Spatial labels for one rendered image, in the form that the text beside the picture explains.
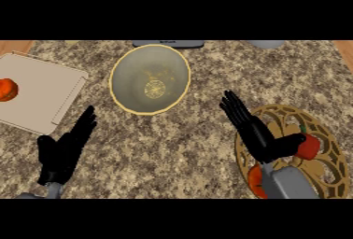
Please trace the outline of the red bell pepper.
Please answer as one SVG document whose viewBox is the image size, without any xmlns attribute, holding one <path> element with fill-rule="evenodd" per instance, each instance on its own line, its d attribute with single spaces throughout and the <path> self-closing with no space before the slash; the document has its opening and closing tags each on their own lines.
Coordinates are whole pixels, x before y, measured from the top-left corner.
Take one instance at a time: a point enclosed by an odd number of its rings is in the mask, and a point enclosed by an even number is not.
<svg viewBox="0 0 353 239">
<path fill-rule="evenodd" d="M 320 141 L 318 139 L 307 133 L 305 127 L 301 125 L 301 134 L 305 140 L 301 142 L 295 156 L 304 160 L 312 160 L 320 151 Z"/>
</svg>

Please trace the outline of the beige cutting board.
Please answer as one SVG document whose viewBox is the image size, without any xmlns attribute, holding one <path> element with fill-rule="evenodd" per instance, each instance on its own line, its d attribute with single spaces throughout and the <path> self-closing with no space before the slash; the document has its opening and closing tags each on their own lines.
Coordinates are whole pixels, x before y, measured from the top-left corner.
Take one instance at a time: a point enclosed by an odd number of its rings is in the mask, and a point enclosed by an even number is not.
<svg viewBox="0 0 353 239">
<path fill-rule="evenodd" d="M 0 122 L 35 134 L 50 134 L 81 91 L 88 73 L 30 57 L 0 57 L 0 78 L 10 78 L 19 92 L 0 102 Z"/>
</svg>

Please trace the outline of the grey bowl with yellow rim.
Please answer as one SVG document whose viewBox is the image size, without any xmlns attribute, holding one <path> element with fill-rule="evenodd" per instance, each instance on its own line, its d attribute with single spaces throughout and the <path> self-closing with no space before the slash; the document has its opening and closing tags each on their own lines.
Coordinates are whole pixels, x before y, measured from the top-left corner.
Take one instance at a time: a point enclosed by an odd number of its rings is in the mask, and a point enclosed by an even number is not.
<svg viewBox="0 0 353 239">
<path fill-rule="evenodd" d="M 180 102 L 190 86 L 190 67 L 181 53 L 163 45 L 131 49 L 109 77 L 113 102 L 123 111 L 151 116 Z"/>
</svg>

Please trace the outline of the orange round fruit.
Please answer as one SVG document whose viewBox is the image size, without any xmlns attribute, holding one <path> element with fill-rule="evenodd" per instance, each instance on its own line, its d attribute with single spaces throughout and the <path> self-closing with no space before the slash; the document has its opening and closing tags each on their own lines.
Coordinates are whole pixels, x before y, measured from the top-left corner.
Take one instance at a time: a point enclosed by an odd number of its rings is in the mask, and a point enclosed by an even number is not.
<svg viewBox="0 0 353 239">
<path fill-rule="evenodd" d="M 17 95 L 17 84 L 11 79 L 0 79 L 0 102 L 7 102 Z"/>
</svg>

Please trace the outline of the pale grey round object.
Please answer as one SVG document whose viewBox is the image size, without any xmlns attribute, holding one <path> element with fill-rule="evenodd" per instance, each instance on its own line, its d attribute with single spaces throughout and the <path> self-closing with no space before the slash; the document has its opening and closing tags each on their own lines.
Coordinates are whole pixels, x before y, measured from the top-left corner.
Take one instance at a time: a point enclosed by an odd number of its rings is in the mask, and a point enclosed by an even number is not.
<svg viewBox="0 0 353 239">
<path fill-rule="evenodd" d="M 261 49 L 276 49 L 281 44 L 281 40 L 249 40 L 247 43 Z"/>
</svg>

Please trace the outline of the orange-red tomato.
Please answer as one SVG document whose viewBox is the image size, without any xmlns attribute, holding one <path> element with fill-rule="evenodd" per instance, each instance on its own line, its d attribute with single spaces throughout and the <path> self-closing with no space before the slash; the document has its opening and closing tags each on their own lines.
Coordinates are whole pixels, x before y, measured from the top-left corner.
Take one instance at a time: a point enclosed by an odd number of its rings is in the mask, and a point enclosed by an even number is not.
<svg viewBox="0 0 353 239">
<path fill-rule="evenodd" d="M 267 195 L 261 188 L 261 170 L 258 164 L 255 164 L 247 171 L 247 187 L 258 198 L 267 198 Z"/>
</svg>

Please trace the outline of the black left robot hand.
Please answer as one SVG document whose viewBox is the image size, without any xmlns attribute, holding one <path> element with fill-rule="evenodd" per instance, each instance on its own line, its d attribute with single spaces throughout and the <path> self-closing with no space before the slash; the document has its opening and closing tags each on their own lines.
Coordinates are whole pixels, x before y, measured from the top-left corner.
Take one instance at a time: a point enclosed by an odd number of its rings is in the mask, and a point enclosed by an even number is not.
<svg viewBox="0 0 353 239">
<path fill-rule="evenodd" d="M 57 140 L 52 140 L 48 135 L 41 135 L 36 138 L 38 161 L 41 163 L 36 183 L 41 186 L 48 183 L 64 185 L 69 181 L 82 147 L 95 126 L 94 118 L 92 106 L 89 105 L 72 126 L 72 130 L 63 133 Z"/>
</svg>

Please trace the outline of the golden openwork round placemat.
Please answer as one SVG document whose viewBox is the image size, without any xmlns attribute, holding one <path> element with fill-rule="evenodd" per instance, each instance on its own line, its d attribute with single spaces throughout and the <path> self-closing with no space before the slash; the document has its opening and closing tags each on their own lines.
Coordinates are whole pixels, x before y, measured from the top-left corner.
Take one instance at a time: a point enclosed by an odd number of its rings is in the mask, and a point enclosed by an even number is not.
<svg viewBox="0 0 353 239">
<path fill-rule="evenodd" d="M 265 123 L 276 138 L 298 133 L 301 127 L 317 138 L 320 150 L 312 160 L 290 156 L 274 160 L 271 165 L 276 170 L 284 166 L 296 167 L 320 198 L 343 198 L 349 185 L 346 163 L 335 137 L 320 122 L 289 105 L 262 105 L 252 110 L 252 114 Z"/>
</svg>

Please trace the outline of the dark grey flat appliance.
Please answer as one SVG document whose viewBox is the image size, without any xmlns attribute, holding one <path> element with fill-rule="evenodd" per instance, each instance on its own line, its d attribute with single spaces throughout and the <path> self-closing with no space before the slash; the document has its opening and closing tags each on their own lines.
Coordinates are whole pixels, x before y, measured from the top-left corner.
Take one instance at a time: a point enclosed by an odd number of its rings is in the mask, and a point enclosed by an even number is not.
<svg viewBox="0 0 353 239">
<path fill-rule="evenodd" d="M 174 49 L 199 49 L 203 46 L 202 40 L 134 40 L 132 46 L 163 45 Z"/>
</svg>

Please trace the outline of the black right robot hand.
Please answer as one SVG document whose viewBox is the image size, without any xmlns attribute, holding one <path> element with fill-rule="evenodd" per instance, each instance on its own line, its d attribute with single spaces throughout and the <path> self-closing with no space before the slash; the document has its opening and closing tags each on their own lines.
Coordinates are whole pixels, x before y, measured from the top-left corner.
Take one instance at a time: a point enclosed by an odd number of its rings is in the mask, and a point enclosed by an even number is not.
<svg viewBox="0 0 353 239">
<path fill-rule="evenodd" d="M 305 141 L 304 134 L 289 134 L 276 138 L 231 91 L 224 92 L 218 106 L 234 125 L 247 152 L 259 163 L 268 163 L 280 157 L 296 154 L 299 145 Z"/>
</svg>

